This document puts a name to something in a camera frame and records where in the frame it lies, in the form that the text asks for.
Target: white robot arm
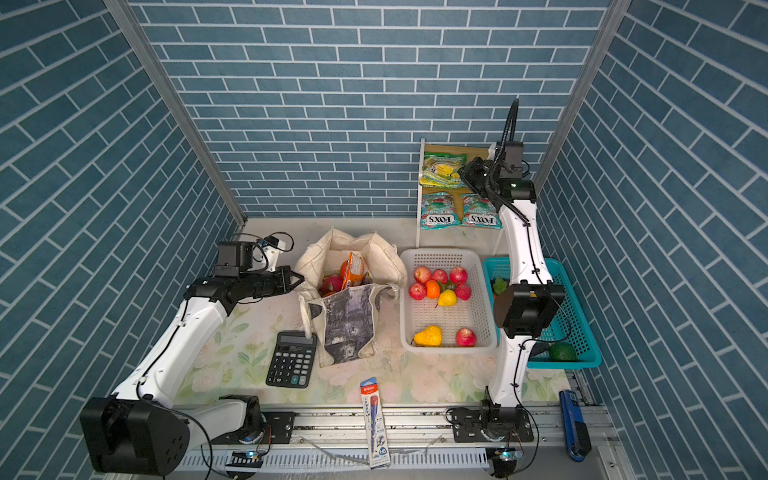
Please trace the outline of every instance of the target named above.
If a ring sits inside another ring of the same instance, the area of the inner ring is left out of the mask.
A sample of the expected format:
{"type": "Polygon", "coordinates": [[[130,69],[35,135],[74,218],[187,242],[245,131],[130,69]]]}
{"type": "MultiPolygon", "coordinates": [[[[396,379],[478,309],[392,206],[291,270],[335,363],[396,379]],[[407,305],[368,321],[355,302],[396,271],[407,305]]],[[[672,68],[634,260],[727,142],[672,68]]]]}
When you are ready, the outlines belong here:
{"type": "Polygon", "coordinates": [[[522,383],[534,339],[557,314],[564,299],[562,285],[554,285],[547,270],[536,226],[536,193],[533,183],[520,175],[522,144],[506,151],[507,137],[515,134],[519,102],[509,110],[502,140],[492,149],[492,159],[476,158],[459,173],[467,186],[487,197],[497,208],[509,248],[510,281],[494,301],[496,326],[502,330],[495,374],[481,410],[498,414],[521,404],[522,383]]]}
{"type": "Polygon", "coordinates": [[[109,397],[85,404],[80,422],[97,472],[167,475],[188,449],[207,439],[235,432],[250,444],[263,435],[255,396],[223,397],[201,409],[172,409],[184,375],[237,302],[283,295],[303,282],[290,267],[275,266],[284,242],[274,237],[259,242],[219,243],[214,274],[189,285],[176,316],[147,356],[109,397]],[[262,250],[263,266],[252,270],[254,247],[262,250]]]}

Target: apple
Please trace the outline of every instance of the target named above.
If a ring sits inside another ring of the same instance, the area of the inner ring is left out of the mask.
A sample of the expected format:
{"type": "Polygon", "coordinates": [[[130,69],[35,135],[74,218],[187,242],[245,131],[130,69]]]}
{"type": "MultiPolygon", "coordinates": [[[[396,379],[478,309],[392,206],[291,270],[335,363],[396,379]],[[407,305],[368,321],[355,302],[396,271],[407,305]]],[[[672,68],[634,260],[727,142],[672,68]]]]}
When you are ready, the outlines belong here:
{"type": "Polygon", "coordinates": [[[409,293],[411,294],[411,298],[414,300],[422,300],[425,296],[427,296],[427,287],[419,282],[416,282],[411,285],[409,293]]]}
{"type": "Polygon", "coordinates": [[[460,329],[456,333],[456,345],[458,346],[475,346],[477,342],[478,337],[470,329],[460,329]]]}
{"type": "Polygon", "coordinates": [[[432,272],[432,279],[445,284],[448,283],[448,274],[445,270],[437,269],[432,272]]]}
{"type": "Polygon", "coordinates": [[[461,285],[462,283],[466,283],[467,271],[461,268],[460,266],[454,267],[454,269],[451,270],[451,281],[456,285],[461,285]]]}
{"type": "Polygon", "coordinates": [[[419,283],[427,283],[432,279],[432,272],[426,266],[420,266],[413,272],[413,277],[419,283]]]}
{"type": "Polygon", "coordinates": [[[469,300],[469,297],[472,296],[472,289],[466,283],[457,285],[455,292],[456,296],[462,300],[469,300]]]}

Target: yellow candy bag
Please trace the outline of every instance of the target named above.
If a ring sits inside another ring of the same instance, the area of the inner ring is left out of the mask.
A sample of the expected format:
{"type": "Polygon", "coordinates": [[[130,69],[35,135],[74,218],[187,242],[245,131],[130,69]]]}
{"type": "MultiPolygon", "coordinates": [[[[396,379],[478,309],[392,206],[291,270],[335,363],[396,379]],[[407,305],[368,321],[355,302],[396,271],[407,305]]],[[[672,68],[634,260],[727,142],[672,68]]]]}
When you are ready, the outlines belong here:
{"type": "Polygon", "coordinates": [[[462,188],[464,182],[458,169],[467,163],[467,155],[424,153],[424,173],[419,183],[423,187],[462,188]]]}

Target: wooden board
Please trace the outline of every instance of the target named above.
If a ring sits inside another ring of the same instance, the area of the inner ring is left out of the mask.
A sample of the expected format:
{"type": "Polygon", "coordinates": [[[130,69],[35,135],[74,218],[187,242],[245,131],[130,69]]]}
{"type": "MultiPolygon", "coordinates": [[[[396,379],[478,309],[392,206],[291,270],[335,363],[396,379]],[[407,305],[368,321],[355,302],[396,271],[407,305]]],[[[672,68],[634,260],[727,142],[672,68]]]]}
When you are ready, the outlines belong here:
{"type": "MultiPolygon", "coordinates": [[[[466,154],[467,155],[467,161],[473,161],[475,157],[480,157],[483,160],[488,157],[488,149],[487,148],[476,148],[476,147],[454,147],[452,145],[433,145],[433,144],[424,144],[424,153],[433,153],[433,154],[451,154],[451,155],[461,155],[466,154]]],[[[456,214],[458,215],[458,220],[461,221],[464,219],[464,203],[462,202],[462,195],[463,194],[470,194],[472,193],[471,190],[468,188],[437,188],[437,187],[422,187],[422,195],[426,194],[436,194],[437,192],[449,192],[453,196],[453,204],[456,206],[456,214]]]]}

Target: orange snack package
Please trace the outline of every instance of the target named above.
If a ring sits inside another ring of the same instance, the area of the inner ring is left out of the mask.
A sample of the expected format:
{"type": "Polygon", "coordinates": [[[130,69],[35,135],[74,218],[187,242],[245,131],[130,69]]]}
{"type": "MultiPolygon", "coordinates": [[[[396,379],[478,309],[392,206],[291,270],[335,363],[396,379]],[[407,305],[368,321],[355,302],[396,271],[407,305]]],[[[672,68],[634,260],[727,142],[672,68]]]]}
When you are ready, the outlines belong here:
{"type": "Polygon", "coordinates": [[[346,272],[344,272],[344,281],[342,282],[342,290],[348,286],[358,286],[362,283],[362,278],[365,275],[366,265],[362,261],[362,256],[359,253],[350,252],[349,260],[347,260],[346,272]]]}

